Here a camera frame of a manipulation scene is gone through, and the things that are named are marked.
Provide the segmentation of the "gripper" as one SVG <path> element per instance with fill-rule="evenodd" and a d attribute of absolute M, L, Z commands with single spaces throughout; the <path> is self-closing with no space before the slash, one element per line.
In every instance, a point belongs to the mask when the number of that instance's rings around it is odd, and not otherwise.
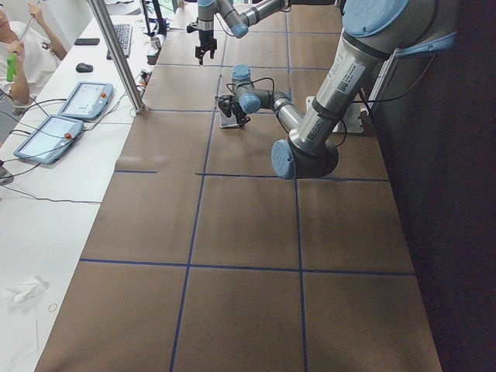
<path fill-rule="evenodd" d="M 217 50 L 217 39 L 214 37 L 214 22 L 197 18 L 196 21 L 187 25 L 186 30 L 187 33 L 198 32 L 199 45 L 195 47 L 195 57 L 198 59 L 198 63 L 203 65 L 206 52 L 210 52 L 210 58 L 214 59 Z"/>
<path fill-rule="evenodd" d="M 237 122 L 241 124 L 242 127 L 249 122 L 248 115 L 241 109 L 235 95 L 218 95 L 215 97 L 215 102 L 219 111 L 223 111 L 227 115 L 230 112 L 233 112 L 236 115 Z"/>

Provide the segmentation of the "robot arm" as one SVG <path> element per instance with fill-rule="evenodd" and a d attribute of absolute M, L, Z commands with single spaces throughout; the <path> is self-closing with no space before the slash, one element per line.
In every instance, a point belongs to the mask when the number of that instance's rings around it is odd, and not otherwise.
<path fill-rule="evenodd" d="M 238 12 L 233 1 L 228 0 L 199 0 L 196 3 L 198 16 L 187 26 L 187 33 L 198 32 L 199 45 L 195 47 L 195 58 L 203 65 L 204 56 L 209 53 L 212 59 L 217 50 L 217 39 L 214 37 L 214 18 L 217 15 L 225 21 L 231 34 L 240 39 L 248 33 L 251 26 L 275 13 L 289 11 L 293 5 L 334 5 L 343 14 L 346 1 L 264 0 L 242 12 Z"/>
<path fill-rule="evenodd" d="M 234 116 L 241 126 L 249 114 L 272 110 L 288 134 L 272 147 L 274 172 L 283 179 L 326 176 L 339 159 L 329 136 L 374 67 L 391 55 L 432 55 L 450 48 L 459 9 L 458 1 L 346 1 L 336 58 L 306 113 L 284 92 L 256 88 L 250 68 L 238 64 L 230 94 L 216 99 L 221 117 Z"/>

